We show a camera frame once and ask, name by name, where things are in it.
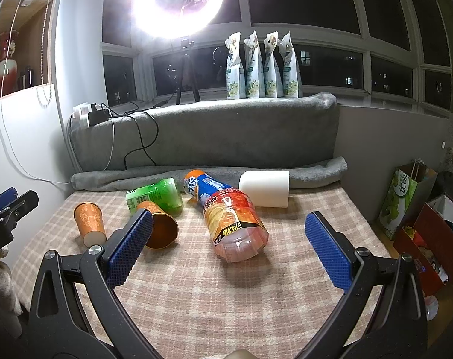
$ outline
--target white pouch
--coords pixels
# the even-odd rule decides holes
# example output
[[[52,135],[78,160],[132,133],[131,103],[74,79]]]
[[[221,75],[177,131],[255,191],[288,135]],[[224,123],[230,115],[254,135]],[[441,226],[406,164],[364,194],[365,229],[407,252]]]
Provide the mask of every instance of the white pouch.
[[[302,97],[300,66],[298,65],[297,55],[291,43],[290,32],[283,36],[278,44],[278,49],[283,57],[283,93],[285,97]]]
[[[262,54],[259,52],[258,37],[256,35],[256,31],[253,31],[250,37],[245,39],[245,58],[247,61],[247,97],[265,97],[263,61]]]
[[[266,97],[283,97],[283,85],[280,69],[276,63],[273,51],[278,44],[278,31],[272,32],[265,39],[265,94]]]
[[[240,33],[236,32],[225,40],[228,47],[226,60],[226,97],[230,99],[246,98],[245,71],[240,59]]]

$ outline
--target orange paper cup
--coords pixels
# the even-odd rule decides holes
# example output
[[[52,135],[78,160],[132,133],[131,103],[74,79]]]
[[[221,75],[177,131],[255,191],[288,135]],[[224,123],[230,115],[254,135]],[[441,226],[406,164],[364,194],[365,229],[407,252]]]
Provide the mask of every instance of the orange paper cup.
[[[94,244],[102,245],[107,241],[102,211],[93,202],[82,202],[74,209],[74,219],[79,228],[80,236],[86,247]]]
[[[170,214],[166,214],[155,202],[140,202],[136,209],[142,208],[150,211],[153,216],[153,231],[146,246],[154,250],[168,247],[178,236],[176,220]]]

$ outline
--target green bottle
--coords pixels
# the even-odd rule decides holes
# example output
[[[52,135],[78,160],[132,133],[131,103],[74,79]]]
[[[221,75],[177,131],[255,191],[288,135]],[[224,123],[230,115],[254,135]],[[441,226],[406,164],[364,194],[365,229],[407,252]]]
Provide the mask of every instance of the green bottle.
[[[164,179],[135,190],[129,190],[125,199],[131,214],[134,214],[137,205],[144,201],[155,202],[170,216],[178,216],[183,209],[180,189],[177,188],[173,178]]]

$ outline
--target red box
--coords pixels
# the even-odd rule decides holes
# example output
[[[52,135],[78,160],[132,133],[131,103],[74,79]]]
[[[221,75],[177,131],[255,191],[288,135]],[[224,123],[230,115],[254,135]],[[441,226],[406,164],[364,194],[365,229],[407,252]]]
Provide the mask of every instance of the red box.
[[[414,229],[421,235],[448,274],[449,280],[447,283],[441,281],[429,261],[402,229],[397,232],[393,243],[393,246],[400,254],[408,253],[414,258],[419,273],[419,280],[426,296],[435,294],[445,284],[453,284],[453,231],[431,207],[441,204],[443,206],[448,205],[450,208],[451,204],[453,205],[451,200],[444,195],[428,204],[424,204],[414,223]]]

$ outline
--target ring light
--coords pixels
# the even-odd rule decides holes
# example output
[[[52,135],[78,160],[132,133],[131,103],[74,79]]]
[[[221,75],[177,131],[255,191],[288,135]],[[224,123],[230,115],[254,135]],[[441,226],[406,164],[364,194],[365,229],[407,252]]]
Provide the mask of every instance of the ring light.
[[[155,0],[133,0],[137,25],[146,33],[174,39],[191,35],[205,27],[218,13],[223,0],[208,0],[201,10],[186,15],[169,12]]]

